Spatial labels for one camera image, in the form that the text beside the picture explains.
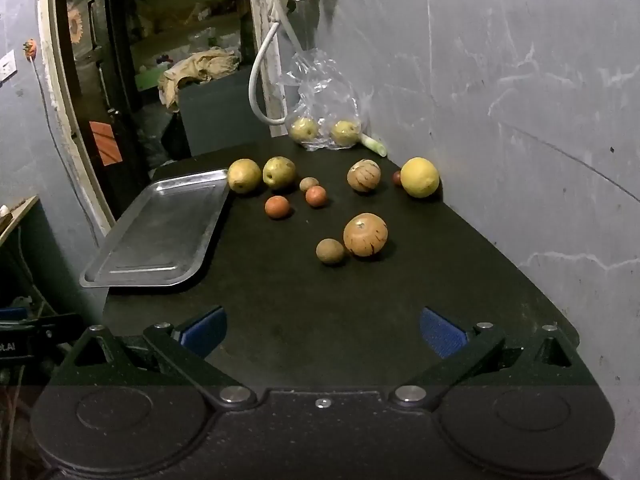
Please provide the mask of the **orange tangerine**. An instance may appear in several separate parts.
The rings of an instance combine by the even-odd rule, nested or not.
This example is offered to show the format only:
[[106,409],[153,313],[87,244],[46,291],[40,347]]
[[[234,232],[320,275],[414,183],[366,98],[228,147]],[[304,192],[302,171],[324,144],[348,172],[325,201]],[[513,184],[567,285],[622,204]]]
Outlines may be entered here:
[[264,209],[269,218],[281,219],[290,213],[291,205],[286,197],[275,195],[266,200]]
[[314,208],[321,208],[328,202],[328,193],[321,185],[314,185],[305,192],[306,203]]

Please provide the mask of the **small brown kiwi fruit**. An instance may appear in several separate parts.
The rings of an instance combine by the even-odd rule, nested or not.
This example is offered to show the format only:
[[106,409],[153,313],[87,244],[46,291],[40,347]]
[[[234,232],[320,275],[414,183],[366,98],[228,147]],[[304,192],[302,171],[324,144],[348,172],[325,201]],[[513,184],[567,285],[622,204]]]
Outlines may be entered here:
[[339,263],[345,255],[344,246],[334,238],[320,240],[316,247],[316,256],[324,264]]

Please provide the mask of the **yellow lemon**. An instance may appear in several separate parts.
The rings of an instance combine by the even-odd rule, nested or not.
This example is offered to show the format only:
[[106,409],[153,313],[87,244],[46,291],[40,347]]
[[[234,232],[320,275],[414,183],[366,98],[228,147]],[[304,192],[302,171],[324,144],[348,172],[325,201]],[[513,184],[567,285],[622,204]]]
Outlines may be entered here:
[[423,157],[407,160],[400,170],[400,183],[404,190],[416,198],[432,195],[440,182],[439,172],[432,162]]

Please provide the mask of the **green yellow pear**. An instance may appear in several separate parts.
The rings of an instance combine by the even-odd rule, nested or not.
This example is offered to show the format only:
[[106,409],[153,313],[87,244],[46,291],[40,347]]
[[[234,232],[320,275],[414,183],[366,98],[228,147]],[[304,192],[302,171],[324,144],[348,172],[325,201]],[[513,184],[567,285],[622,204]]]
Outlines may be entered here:
[[284,156],[271,157],[262,168],[262,180],[273,190],[291,184],[295,178],[296,166]]

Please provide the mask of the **pale striped melon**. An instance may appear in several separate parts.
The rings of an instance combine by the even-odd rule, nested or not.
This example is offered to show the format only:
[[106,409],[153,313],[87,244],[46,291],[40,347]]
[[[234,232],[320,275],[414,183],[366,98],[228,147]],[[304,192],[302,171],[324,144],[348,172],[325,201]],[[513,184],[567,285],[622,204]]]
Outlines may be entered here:
[[381,168],[371,159],[361,159],[347,171],[347,183],[356,192],[369,193],[381,181]]

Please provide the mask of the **metal tray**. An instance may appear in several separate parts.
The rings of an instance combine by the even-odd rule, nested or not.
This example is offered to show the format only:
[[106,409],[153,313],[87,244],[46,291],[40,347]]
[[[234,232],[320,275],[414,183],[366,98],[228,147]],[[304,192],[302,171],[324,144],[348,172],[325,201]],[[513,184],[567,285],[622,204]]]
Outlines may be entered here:
[[229,193],[218,169],[148,185],[81,273],[85,288],[170,287],[200,270]]

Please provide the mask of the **wooden side shelf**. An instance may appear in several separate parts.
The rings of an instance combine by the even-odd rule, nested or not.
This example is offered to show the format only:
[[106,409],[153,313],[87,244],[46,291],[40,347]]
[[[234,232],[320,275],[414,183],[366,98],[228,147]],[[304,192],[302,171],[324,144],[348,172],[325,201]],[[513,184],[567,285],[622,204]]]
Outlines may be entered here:
[[26,214],[39,203],[37,195],[24,198],[21,203],[17,204],[1,218],[1,236],[0,245],[3,245],[12,232],[20,225],[20,222],[26,217]]

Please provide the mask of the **green onion stalk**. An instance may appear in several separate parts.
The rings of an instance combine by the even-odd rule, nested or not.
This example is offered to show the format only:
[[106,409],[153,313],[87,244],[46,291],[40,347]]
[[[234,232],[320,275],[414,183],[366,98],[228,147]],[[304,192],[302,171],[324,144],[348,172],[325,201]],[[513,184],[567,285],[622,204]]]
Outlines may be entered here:
[[365,133],[361,133],[360,143],[364,145],[368,150],[372,151],[375,154],[378,154],[378,156],[381,156],[381,157],[387,156],[387,150],[384,144],[381,141],[376,140],[375,138],[372,138],[372,136],[368,136]]

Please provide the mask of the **dark grey cabinet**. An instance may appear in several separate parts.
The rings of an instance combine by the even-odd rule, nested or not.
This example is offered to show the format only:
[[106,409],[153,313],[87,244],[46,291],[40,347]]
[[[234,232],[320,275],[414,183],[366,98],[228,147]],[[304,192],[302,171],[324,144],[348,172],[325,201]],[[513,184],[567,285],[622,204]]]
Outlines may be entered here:
[[250,68],[229,76],[189,84],[179,90],[178,105],[192,156],[270,137],[270,129],[250,108]]

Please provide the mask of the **bagged pear left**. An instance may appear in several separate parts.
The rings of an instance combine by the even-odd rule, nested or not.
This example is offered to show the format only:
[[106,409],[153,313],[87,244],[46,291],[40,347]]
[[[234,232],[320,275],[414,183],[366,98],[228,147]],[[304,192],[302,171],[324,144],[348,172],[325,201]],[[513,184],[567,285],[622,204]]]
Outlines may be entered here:
[[314,118],[300,116],[288,127],[288,135],[298,144],[312,142],[319,134],[319,127]]

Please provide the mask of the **bagged pear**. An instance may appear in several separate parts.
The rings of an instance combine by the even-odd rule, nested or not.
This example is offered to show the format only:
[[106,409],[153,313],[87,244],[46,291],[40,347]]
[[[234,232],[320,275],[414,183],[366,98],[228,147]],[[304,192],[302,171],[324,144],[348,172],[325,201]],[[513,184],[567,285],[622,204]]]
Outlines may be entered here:
[[330,137],[339,148],[350,148],[360,142],[360,123],[346,119],[339,120],[331,127]]
[[288,135],[298,144],[312,142],[319,134],[319,127],[314,118],[300,116],[288,127]]

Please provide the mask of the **bagged pear right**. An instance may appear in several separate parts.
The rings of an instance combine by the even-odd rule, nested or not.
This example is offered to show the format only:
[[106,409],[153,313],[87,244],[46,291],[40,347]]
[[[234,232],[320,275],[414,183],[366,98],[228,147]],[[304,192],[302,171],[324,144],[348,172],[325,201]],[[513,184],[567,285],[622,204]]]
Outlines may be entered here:
[[360,142],[360,123],[346,119],[339,120],[331,127],[330,137],[339,148],[350,148]]

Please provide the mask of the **clear plastic bag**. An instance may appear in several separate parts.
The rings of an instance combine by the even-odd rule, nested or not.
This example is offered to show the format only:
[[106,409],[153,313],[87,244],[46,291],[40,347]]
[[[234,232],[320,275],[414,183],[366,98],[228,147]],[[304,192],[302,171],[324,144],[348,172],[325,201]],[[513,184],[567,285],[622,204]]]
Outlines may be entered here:
[[295,105],[285,117],[286,132],[291,122],[300,116],[314,118],[318,124],[318,136],[310,143],[299,144],[307,151],[346,150],[336,146],[330,137],[331,127],[339,120],[359,122],[361,133],[364,133],[358,93],[326,52],[312,49],[296,53],[281,79],[282,84],[293,88],[297,96]]

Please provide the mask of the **beige crumpled cloth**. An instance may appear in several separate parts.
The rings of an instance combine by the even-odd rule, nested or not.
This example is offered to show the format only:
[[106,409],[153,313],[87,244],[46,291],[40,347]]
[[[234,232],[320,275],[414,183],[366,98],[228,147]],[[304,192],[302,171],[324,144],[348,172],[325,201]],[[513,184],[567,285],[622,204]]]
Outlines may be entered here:
[[168,110],[178,110],[179,90],[182,86],[227,77],[236,72],[239,64],[239,55],[218,47],[193,53],[158,77],[160,102]]

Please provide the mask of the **white wall switch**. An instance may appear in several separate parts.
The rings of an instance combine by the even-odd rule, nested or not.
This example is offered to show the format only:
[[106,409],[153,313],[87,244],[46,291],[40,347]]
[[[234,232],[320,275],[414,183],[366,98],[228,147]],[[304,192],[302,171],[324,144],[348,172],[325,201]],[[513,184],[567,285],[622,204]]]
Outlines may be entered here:
[[15,51],[11,50],[0,58],[0,84],[17,72]]

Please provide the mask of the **orange wall plug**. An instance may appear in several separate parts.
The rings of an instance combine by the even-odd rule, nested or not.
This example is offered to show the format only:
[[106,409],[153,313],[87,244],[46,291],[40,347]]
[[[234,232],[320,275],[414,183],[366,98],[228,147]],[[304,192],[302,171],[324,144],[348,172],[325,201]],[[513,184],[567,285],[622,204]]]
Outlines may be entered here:
[[37,41],[34,38],[27,39],[23,44],[25,58],[29,62],[34,62],[37,56]]

